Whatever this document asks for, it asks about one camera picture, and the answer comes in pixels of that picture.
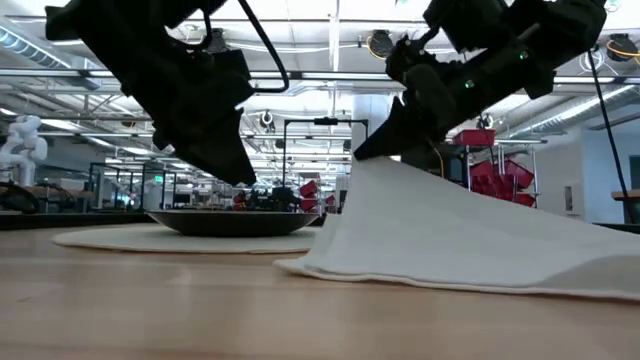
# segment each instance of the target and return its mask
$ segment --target workbench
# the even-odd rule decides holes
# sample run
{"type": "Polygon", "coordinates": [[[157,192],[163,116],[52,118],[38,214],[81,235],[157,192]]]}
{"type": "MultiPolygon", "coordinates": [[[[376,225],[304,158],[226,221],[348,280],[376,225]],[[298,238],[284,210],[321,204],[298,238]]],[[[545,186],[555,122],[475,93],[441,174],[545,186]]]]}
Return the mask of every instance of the workbench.
{"type": "Polygon", "coordinates": [[[65,231],[0,232],[0,359],[640,354],[638,304],[327,282],[280,273],[271,263],[283,256],[129,254],[51,243],[65,231]]]}

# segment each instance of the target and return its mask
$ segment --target round white mat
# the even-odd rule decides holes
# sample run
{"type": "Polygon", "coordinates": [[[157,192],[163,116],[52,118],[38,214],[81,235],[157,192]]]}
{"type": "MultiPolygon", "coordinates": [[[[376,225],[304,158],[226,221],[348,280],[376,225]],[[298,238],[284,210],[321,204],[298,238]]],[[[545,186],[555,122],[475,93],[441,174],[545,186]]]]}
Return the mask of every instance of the round white mat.
{"type": "Polygon", "coordinates": [[[288,236],[268,238],[202,238],[183,236],[162,225],[142,225],[75,231],[57,235],[53,242],[137,252],[275,254],[306,252],[320,228],[304,228],[288,236]]]}

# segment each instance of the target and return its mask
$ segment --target white cloth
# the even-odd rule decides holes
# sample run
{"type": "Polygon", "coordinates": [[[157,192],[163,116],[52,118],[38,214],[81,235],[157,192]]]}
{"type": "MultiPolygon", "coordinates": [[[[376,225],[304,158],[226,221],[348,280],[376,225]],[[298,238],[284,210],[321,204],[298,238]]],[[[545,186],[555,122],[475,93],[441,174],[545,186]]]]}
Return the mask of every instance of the white cloth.
{"type": "Polygon", "coordinates": [[[287,271],[328,280],[640,300],[640,236],[468,192],[389,159],[354,164],[342,216],[287,271]]]}

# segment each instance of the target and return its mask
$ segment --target metal frame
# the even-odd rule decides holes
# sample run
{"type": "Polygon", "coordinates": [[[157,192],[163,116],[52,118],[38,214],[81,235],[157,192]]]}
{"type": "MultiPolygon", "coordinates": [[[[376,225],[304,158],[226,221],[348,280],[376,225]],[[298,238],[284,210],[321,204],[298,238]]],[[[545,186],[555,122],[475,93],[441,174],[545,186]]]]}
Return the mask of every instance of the metal frame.
{"type": "MultiPolygon", "coordinates": [[[[538,208],[538,198],[542,194],[540,193],[540,188],[539,188],[538,166],[536,164],[536,151],[535,151],[535,148],[534,148],[533,144],[531,144],[531,142],[528,141],[528,140],[522,140],[522,141],[511,140],[507,144],[500,144],[498,142],[498,140],[496,140],[496,144],[497,144],[496,147],[497,147],[498,151],[496,152],[495,155],[497,157],[498,173],[501,174],[501,175],[504,175],[506,173],[506,167],[505,167],[506,153],[504,151],[505,145],[526,145],[527,152],[529,153],[529,155],[531,155],[532,166],[533,166],[533,169],[532,169],[532,172],[533,172],[533,193],[527,193],[527,194],[532,195],[535,198],[534,206],[537,209],[538,208]]],[[[471,191],[471,162],[469,161],[469,154],[470,154],[470,147],[466,146],[465,147],[465,161],[466,161],[466,172],[467,172],[466,173],[467,189],[469,191],[471,191]]]]}
{"type": "MultiPolygon", "coordinates": [[[[321,118],[315,120],[303,120],[303,119],[285,119],[284,120],[284,134],[283,141],[284,145],[282,147],[282,187],[285,187],[287,182],[287,127],[291,123],[313,123],[318,126],[334,126],[340,123],[342,124],[362,124],[365,128],[365,139],[369,138],[369,120],[338,120],[338,119],[328,119],[321,118]]],[[[313,135],[307,136],[307,139],[313,140],[313,135]]]]}

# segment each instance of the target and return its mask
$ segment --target black bowl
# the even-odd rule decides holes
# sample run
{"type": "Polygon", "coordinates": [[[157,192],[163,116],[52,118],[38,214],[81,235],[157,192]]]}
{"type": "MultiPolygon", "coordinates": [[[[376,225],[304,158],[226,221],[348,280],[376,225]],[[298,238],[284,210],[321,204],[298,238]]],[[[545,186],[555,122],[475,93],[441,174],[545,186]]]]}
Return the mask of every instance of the black bowl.
{"type": "Polygon", "coordinates": [[[186,236],[284,236],[311,224],[317,214],[210,210],[149,211],[158,223],[186,236]]]}

